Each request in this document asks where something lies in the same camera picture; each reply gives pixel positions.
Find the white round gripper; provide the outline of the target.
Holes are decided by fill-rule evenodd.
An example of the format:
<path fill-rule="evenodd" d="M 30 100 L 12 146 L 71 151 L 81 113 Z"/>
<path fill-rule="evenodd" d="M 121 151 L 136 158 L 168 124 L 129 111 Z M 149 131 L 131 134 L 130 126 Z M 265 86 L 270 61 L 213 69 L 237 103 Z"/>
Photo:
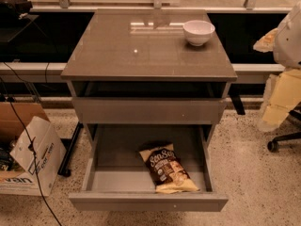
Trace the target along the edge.
<path fill-rule="evenodd" d="M 253 45 L 258 52 L 272 52 L 277 29 L 262 36 Z M 288 117 L 289 112 L 301 103 L 301 71 L 286 70 L 280 75 L 271 74 L 266 81 L 263 103 L 257 126 L 260 131 L 276 130 Z"/>

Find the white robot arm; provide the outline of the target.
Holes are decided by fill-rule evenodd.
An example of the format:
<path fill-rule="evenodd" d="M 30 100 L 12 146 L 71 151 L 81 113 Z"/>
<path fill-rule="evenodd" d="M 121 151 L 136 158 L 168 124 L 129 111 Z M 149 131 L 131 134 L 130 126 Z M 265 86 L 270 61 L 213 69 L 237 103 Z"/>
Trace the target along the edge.
<path fill-rule="evenodd" d="M 253 49 L 272 52 L 274 61 L 285 67 L 280 75 L 270 74 L 266 81 L 258 128 L 276 130 L 289 112 L 301 103 L 301 2 L 272 29 L 261 37 Z"/>

